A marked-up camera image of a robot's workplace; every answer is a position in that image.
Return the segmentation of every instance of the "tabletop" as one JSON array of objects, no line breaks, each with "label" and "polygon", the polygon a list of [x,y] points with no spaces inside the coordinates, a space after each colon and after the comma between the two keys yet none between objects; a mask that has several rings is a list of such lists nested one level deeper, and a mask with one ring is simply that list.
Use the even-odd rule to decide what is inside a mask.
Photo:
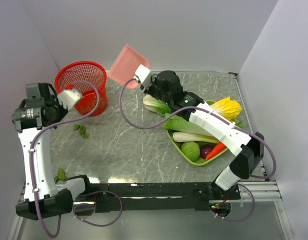
[{"label": "tabletop", "polygon": [[[233,74],[178,72],[177,75],[188,92],[215,101],[230,96],[243,107]],[[91,183],[212,182],[234,159],[234,155],[226,151],[201,167],[188,163],[170,142],[164,129],[140,130],[123,119],[117,104],[120,90],[120,85],[108,79],[106,110],[79,122],[86,126],[86,132],[90,134],[88,139],[73,130],[74,123],[52,130],[50,151],[53,174],[57,175],[58,168],[62,167],[69,177],[86,174]],[[162,117],[144,108],[143,97],[139,89],[124,92],[123,109],[127,117],[138,125],[157,123]],[[79,116],[76,110],[72,110],[65,120]],[[250,130],[244,108],[237,119],[242,120],[244,128]],[[262,174],[260,165],[254,174]]]}]

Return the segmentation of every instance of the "perforated basket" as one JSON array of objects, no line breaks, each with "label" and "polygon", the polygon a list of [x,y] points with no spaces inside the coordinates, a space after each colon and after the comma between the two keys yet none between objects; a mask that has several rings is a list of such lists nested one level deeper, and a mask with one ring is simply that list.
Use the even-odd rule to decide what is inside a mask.
[{"label": "perforated basket", "polygon": [[[91,115],[101,114],[107,107],[106,83],[107,75],[105,69],[98,63],[92,61],[74,62],[64,67],[55,78],[55,88],[58,93],[67,88],[67,86],[76,81],[87,81],[97,87],[100,102],[96,111]],[[75,88],[79,90],[83,98],[75,105],[76,110],[86,115],[96,105],[97,96],[92,87],[87,84],[77,84]]]}]

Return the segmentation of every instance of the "green basket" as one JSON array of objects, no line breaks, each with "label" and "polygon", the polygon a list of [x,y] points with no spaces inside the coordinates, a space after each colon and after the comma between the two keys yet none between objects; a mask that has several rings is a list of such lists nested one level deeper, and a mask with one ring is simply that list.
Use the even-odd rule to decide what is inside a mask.
[{"label": "green basket", "polygon": [[[211,104],[214,104],[215,101],[212,101],[212,100],[208,100],[206,101],[206,103],[208,103],[208,105],[211,105]],[[210,163],[212,160],[216,159],[217,157],[219,157],[221,154],[223,154],[225,151],[228,150],[228,148],[226,148],[225,150],[223,150],[222,152],[220,152],[219,154],[217,154],[216,156],[212,157],[211,159],[209,159],[208,161],[206,161],[205,159],[203,158],[198,158],[197,161],[193,162],[191,160],[189,160],[189,158],[187,158],[183,152],[180,150],[180,148],[177,146],[177,144],[174,142],[173,138],[172,138],[172,135],[173,135],[173,130],[166,130],[167,131],[167,135],[170,139],[170,141],[173,143],[173,145],[175,146],[175,148],[177,149],[177,151],[188,161],[190,162],[191,164],[195,165],[195,166],[203,166],[207,163]]]}]

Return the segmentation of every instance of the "yellow leafy vegetable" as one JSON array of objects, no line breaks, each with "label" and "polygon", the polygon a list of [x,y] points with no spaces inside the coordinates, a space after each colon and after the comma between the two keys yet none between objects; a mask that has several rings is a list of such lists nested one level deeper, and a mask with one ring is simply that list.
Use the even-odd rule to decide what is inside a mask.
[{"label": "yellow leafy vegetable", "polygon": [[235,100],[230,100],[230,97],[221,99],[210,107],[229,121],[235,119],[242,111],[240,104]]}]

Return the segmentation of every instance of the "basket rim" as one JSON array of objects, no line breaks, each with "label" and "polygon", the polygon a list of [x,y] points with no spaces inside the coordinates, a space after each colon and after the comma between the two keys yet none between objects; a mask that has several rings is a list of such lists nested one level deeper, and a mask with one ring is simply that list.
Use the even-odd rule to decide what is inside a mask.
[{"label": "basket rim", "polygon": [[65,72],[67,71],[68,69],[70,69],[71,67],[74,67],[74,66],[77,66],[77,65],[82,65],[82,64],[89,64],[89,65],[94,65],[98,68],[100,68],[104,74],[104,81],[102,83],[102,85],[97,89],[98,91],[100,91],[106,84],[106,81],[107,81],[107,74],[106,74],[106,70],[105,68],[103,68],[100,64],[94,62],[94,61],[77,61],[77,62],[73,62],[72,64],[69,64],[67,66],[65,66],[61,71],[59,71],[59,73],[56,75],[55,77],[55,81],[54,81],[54,86],[56,88],[56,91],[58,93],[61,92],[60,88],[58,87],[58,81],[59,81],[59,78],[60,76]]}]

